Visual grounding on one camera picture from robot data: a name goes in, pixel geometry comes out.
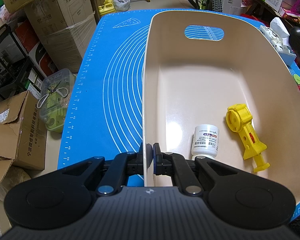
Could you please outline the floral tissue box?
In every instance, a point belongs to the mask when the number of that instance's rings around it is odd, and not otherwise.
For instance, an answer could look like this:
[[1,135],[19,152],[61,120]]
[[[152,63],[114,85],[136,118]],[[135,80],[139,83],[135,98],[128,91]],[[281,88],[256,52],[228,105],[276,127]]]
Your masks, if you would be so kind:
[[279,17],[270,22],[270,27],[261,25],[260,32],[271,43],[287,66],[291,66],[296,59],[296,54],[289,45],[289,33]]

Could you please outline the blue silicone baking mat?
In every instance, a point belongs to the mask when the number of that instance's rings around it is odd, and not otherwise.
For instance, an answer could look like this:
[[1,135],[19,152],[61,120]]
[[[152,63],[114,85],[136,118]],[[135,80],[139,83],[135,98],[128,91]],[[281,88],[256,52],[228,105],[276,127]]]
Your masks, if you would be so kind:
[[[147,38],[154,15],[141,10],[107,15],[90,41],[72,91],[62,135],[58,167],[103,155],[138,151],[143,175],[133,185],[169,186],[154,174],[153,153],[143,143],[142,90]],[[297,202],[294,217],[300,216]]]

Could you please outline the yellow plastic toy tool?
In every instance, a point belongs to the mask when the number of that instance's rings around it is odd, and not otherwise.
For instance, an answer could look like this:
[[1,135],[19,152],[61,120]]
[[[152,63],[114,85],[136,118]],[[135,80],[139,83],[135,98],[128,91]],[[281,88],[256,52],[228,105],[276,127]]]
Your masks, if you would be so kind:
[[266,144],[260,141],[252,125],[253,116],[246,104],[235,104],[228,107],[226,112],[226,123],[228,128],[238,133],[243,146],[243,159],[253,158],[256,167],[254,172],[260,172],[268,169],[270,163],[265,162],[262,152],[267,149]]

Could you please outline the torn cardboard box on floor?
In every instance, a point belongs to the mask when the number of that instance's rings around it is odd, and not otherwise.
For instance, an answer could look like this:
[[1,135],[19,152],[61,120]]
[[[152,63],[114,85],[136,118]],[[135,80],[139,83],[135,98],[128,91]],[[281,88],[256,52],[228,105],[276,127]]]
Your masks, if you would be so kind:
[[0,184],[11,166],[45,168],[47,130],[29,91],[0,102]]

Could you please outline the wrapped lower cardboard box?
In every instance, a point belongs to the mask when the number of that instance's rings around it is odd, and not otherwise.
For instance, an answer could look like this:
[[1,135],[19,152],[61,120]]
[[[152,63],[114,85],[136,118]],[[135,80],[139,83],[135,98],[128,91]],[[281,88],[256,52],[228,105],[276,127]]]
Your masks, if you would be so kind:
[[41,36],[40,41],[59,70],[67,68],[77,73],[95,29],[95,17],[91,14],[70,27]]

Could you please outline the white pill bottle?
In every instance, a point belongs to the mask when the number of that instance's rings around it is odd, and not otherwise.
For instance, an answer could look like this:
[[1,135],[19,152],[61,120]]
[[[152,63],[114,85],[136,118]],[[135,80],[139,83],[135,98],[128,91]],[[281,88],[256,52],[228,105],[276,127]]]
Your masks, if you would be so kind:
[[219,128],[211,124],[195,127],[191,148],[192,160],[196,157],[215,159],[218,154]]

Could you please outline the beige plastic storage bin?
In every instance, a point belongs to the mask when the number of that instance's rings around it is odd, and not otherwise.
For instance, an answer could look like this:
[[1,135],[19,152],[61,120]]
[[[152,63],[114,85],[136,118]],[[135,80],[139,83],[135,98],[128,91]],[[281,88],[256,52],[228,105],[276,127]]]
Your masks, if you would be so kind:
[[192,10],[167,10],[149,28],[142,90],[143,143],[191,157],[198,125],[219,128],[217,161],[252,172],[230,131],[228,107],[244,103],[270,167],[259,176],[287,187],[300,202],[300,91],[258,27]]

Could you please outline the yellow jug on floor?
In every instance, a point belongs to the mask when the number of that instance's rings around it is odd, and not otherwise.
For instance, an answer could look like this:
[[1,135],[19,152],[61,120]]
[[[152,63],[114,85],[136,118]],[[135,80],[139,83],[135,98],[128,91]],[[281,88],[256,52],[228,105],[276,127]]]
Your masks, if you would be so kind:
[[103,5],[98,6],[98,11],[101,17],[109,13],[115,13],[116,10],[114,7],[113,0],[104,0]]

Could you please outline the green round lid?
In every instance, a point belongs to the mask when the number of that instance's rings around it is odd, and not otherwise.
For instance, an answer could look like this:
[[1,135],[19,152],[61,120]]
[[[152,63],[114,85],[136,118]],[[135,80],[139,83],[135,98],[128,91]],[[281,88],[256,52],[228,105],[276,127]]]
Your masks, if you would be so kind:
[[296,83],[298,85],[300,85],[300,76],[298,74],[294,74],[293,77],[294,77],[294,80],[296,81]]

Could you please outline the black metal shelf rack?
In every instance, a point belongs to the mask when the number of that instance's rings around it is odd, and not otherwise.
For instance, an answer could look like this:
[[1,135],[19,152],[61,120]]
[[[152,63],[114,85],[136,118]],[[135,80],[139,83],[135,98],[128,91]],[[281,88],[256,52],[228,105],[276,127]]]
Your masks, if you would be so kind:
[[0,97],[10,98],[26,90],[39,93],[38,71],[10,26],[0,26]]

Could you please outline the white plastic bag on floor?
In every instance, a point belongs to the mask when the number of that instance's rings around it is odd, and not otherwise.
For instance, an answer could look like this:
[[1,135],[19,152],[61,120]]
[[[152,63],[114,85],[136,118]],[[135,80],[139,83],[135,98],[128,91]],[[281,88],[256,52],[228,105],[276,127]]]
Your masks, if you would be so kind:
[[130,0],[113,0],[117,12],[124,12],[130,9]]

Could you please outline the large stacked cardboard box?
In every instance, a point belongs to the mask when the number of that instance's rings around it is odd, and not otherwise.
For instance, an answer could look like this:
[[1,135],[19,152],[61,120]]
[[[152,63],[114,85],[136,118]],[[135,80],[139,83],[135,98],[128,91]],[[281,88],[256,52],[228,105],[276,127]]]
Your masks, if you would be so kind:
[[34,0],[24,11],[38,36],[47,36],[92,17],[90,0]]

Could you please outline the clear plastic container with scissors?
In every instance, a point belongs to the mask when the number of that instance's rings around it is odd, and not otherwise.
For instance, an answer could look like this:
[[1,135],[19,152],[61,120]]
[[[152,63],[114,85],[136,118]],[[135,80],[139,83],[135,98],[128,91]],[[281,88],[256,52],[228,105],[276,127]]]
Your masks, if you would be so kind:
[[62,133],[75,81],[76,76],[66,68],[43,80],[37,108],[48,131]]

